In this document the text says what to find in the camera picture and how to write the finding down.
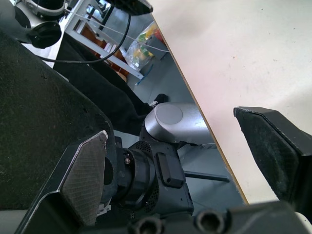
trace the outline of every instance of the table surface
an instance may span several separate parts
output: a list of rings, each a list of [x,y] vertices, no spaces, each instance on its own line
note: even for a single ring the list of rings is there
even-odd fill
[[[312,1],[149,2],[242,197],[277,199],[233,108],[275,109],[312,134]]]

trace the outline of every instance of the black pants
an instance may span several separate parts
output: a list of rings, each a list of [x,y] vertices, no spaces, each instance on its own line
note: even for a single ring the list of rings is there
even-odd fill
[[[91,51],[65,34],[57,59],[96,60]],[[105,62],[94,64],[55,63],[54,70],[85,94],[111,120],[114,129],[138,136],[146,115],[152,110]]]

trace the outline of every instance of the black fabric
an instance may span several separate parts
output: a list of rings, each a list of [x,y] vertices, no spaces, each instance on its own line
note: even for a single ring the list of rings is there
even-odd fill
[[[291,202],[299,168],[296,151],[263,117],[243,111],[236,111],[235,116],[272,190],[279,199]]]
[[[96,60],[90,50],[65,34],[57,59]],[[56,63],[54,69],[85,94],[111,120],[114,129],[138,136],[146,115],[152,110],[143,103],[104,62],[91,64]]]
[[[65,149],[109,123],[86,96],[1,30],[0,51],[0,210],[25,210]],[[108,134],[113,155],[115,139]]]

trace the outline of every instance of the gray floor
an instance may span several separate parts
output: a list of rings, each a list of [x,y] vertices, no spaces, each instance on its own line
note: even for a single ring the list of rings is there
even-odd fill
[[[132,17],[129,34],[134,38],[137,37],[151,21],[152,18],[149,15]],[[108,20],[107,26],[122,31],[125,22],[126,15],[115,10]],[[120,40],[120,35],[106,32],[115,40]],[[130,44],[131,40],[126,40],[123,46],[128,48]],[[139,85],[135,85],[139,81],[138,78],[132,75],[128,76],[128,85],[142,101],[149,103],[159,93],[164,93],[169,96],[170,102],[194,102],[170,54],[167,54],[162,60],[152,60],[142,69],[142,74],[146,74],[152,65],[150,73]],[[133,135],[117,131],[115,134],[122,138],[124,147],[129,147],[138,141],[138,137]],[[215,147],[185,146],[178,153],[186,171],[218,174],[231,178],[218,149]],[[225,183],[188,178],[187,183],[194,202],[194,214],[205,208],[224,211],[228,207],[243,204],[242,198],[232,181]]]

